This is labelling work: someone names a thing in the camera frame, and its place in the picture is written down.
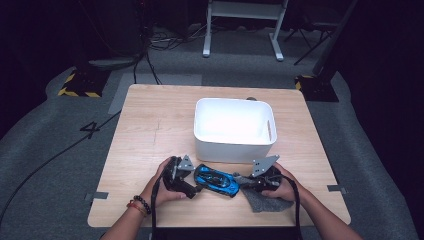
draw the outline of bracelet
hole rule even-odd
[[[130,200],[130,202],[127,204],[127,207],[133,207],[133,208],[137,209],[138,211],[140,211],[141,214],[143,214],[143,217],[147,217],[146,210],[144,210],[141,207],[137,206],[137,204],[134,203],[134,200]]]
[[[147,204],[146,201],[144,201],[144,199],[142,197],[140,197],[140,195],[135,195],[134,196],[134,200],[140,201],[141,204],[143,204],[143,206],[146,209],[148,215],[150,215],[152,213],[152,211],[150,210],[149,204]]]

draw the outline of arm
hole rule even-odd
[[[314,222],[322,239],[362,239],[358,233],[328,210],[310,191],[304,188],[289,171],[278,163],[275,163],[274,166],[283,175],[296,182],[299,189],[300,204]],[[287,201],[295,200],[293,189],[285,179],[277,190],[263,191],[262,194],[273,198],[280,197]]]
[[[170,158],[166,159],[164,162],[162,162],[159,165],[159,168],[156,171],[156,174],[150,179],[150,181],[147,183],[146,187],[140,194],[140,196],[146,201],[146,203],[149,206],[151,206],[150,198],[152,195],[153,185],[155,184],[156,180],[159,178],[159,175],[161,174],[165,166],[168,164],[169,160]],[[185,197],[186,195],[184,193],[168,191],[161,180],[158,195],[156,197],[156,207],[159,207],[162,203],[166,201],[182,199]],[[141,202],[134,201],[134,203],[138,207],[144,209],[143,204],[141,204]],[[144,218],[145,218],[144,215],[139,210],[137,210],[134,207],[128,207],[127,210],[122,214],[122,216],[101,237],[101,240],[108,240],[108,239],[133,240],[135,239]]]

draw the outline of white metal stand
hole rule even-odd
[[[237,17],[237,18],[256,18],[277,20],[274,33],[269,34],[275,57],[278,61],[283,61],[284,57],[278,45],[277,38],[280,32],[281,23],[283,22],[286,12],[288,0],[283,0],[281,5],[276,4],[259,4],[259,3],[242,3],[242,2],[220,2],[209,0],[208,16],[205,44],[203,46],[203,56],[210,56],[211,48],[211,24],[212,16],[217,17]]]

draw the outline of white plastic bin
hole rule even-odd
[[[202,98],[196,104],[194,136],[200,160],[251,164],[266,157],[277,131],[265,102]]]

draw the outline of wooden table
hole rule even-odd
[[[100,178],[98,192],[107,199],[94,199],[88,217],[92,227],[110,227],[139,194],[158,165],[167,157],[188,154],[195,166],[249,175],[250,164],[202,162],[196,158],[193,133],[196,102],[204,97],[267,102],[276,121],[277,142],[269,155],[291,171],[322,203],[346,223],[350,215],[336,185],[320,138],[301,92],[285,89],[132,85],[116,128]],[[192,175],[185,179],[195,185]],[[301,208],[301,225],[312,221]],[[294,226],[295,208],[283,212],[253,213],[242,192],[234,198],[204,189],[193,199],[168,202],[157,210],[158,227],[251,227]],[[143,226],[151,226],[150,218]]]

